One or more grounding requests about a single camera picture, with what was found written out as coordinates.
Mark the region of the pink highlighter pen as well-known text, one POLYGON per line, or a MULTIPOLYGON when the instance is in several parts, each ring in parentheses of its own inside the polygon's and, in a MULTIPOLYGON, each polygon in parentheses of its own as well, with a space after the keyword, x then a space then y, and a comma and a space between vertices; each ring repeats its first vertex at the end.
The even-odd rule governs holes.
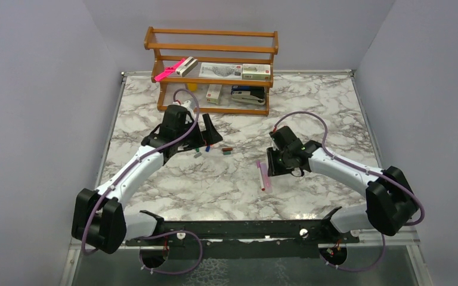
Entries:
POLYGON ((270 193, 272 191, 270 177, 268 176, 268 166, 264 162, 260 162, 261 176, 264 185, 264 192, 270 193))

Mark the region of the pink cap white marker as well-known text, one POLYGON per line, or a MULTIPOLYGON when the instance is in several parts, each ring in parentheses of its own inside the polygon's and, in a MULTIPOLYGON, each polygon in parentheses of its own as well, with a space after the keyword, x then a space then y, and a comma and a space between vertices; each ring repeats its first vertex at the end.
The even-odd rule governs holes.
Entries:
POLYGON ((263 179, 262 169, 261 169, 261 162, 259 160, 256 161, 256 166, 257 166, 257 171, 258 171, 260 189, 261 191, 265 191, 264 179, 263 179))

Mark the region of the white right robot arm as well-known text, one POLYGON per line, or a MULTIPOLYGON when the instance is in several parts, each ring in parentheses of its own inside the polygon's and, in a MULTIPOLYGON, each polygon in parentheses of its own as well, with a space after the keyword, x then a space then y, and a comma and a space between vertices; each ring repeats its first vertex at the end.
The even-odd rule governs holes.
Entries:
POLYGON ((393 236, 420 209, 404 173, 394 166, 379 169, 337 157, 317 141, 303 143, 287 126, 271 131, 270 137, 273 144, 267 148, 269 176, 317 173, 364 197, 365 203, 337 207, 322 218, 320 234, 327 242, 333 243, 345 233, 361 229, 393 236))

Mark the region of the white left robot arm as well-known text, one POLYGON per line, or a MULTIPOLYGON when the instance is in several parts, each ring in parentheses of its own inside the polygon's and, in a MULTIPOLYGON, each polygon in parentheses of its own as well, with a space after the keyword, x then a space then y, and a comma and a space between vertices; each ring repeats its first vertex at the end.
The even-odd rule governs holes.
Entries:
POLYGON ((169 105, 161 124, 144 137, 123 168, 95 190, 84 188, 79 192, 73 214, 73 238, 107 254, 134 238, 143 238, 151 245, 161 242, 161 217, 149 211, 125 215, 124 208, 144 182, 175 154, 222 141, 210 115, 199 115, 189 105, 189 101, 169 105))

